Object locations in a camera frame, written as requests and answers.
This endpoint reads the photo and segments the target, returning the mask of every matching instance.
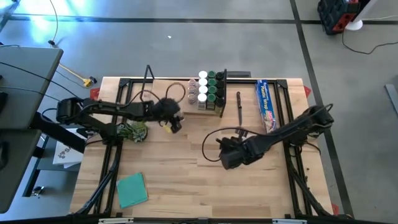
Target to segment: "wooden tabletop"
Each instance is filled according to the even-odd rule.
[[[119,79],[120,77],[104,77],[99,99],[115,102]],[[308,108],[303,82],[298,78],[290,78],[287,79],[287,83],[293,113],[297,117]],[[151,88],[151,84],[146,85],[146,89]],[[139,90],[141,84],[135,83],[132,95]],[[182,129],[177,134],[166,133],[157,123],[148,123],[150,129],[145,142],[124,141],[118,179],[142,172],[149,200],[121,209],[116,191],[113,214],[123,212],[124,217],[156,218],[281,218],[286,213],[294,214],[282,143],[272,146],[259,161],[249,166],[241,165],[233,170],[225,170],[221,162],[209,162],[203,158],[201,144],[209,132],[238,125],[235,97],[237,91],[241,92],[243,127],[264,132],[254,85],[228,84],[227,91],[227,96],[233,97],[227,99],[222,118],[187,114],[182,122]],[[277,114],[274,91],[270,92]],[[147,93],[144,96],[145,99],[150,98]],[[107,115],[95,117],[105,123],[111,121],[111,117]],[[227,130],[210,136],[205,144],[208,157],[218,157],[220,150],[215,139],[223,136],[230,137],[235,134]],[[91,144],[86,148],[72,198],[71,212],[81,208],[97,188],[105,148],[101,143]],[[324,209],[332,213],[319,152],[305,145],[302,160],[310,190]],[[298,187],[297,189],[300,208],[305,211],[301,190]],[[105,206],[107,191],[106,189],[101,208]]]

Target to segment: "gray floor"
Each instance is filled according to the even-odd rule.
[[[318,19],[317,2],[296,0],[300,18]],[[294,19],[289,0],[59,0],[54,4],[61,16]],[[390,16],[397,10],[397,1],[380,0],[368,17]],[[53,10],[47,0],[22,0],[17,14],[53,15]],[[0,32],[0,41],[48,47],[54,31],[55,22],[41,17],[34,21],[10,20]],[[398,45],[360,55],[342,46],[341,35],[326,36],[320,25],[303,25],[303,31],[322,99],[335,104],[331,111],[335,119],[332,134],[355,217],[398,223],[398,139],[394,136],[398,117],[384,89],[386,83],[398,86]],[[397,39],[396,25],[366,25],[345,34],[346,44],[362,51]],[[64,65],[98,80],[104,76],[143,75],[150,64],[159,77],[189,77],[203,69],[228,68],[252,71],[254,77],[303,78],[306,86],[311,86],[295,24],[60,22],[56,40],[65,51]],[[82,97],[88,96],[88,90],[57,74],[54,80]],[[53,85],[48,93],[60,99],[69,97]],[[313,96],[308,100],[315,103]],[[54,101],[45,98],[40,111],[54,106]],[[320,145],[331,199],[340,205],[323,138]],[[59,191],[29,201],[17,195],[10,211],[0,215],[0,220],[66,214],[75,179],[51,175],[41,174],[40,181]],[[43,203],[37,211],[21,209],[23,205],[35,207],[38,200],[53,203]]]

